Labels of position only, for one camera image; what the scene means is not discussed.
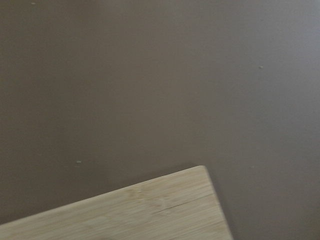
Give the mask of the bamboo cutting board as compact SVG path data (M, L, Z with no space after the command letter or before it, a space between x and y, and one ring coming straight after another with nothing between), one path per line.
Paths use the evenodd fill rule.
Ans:
M204 166L2 224L3 240L230 240Z

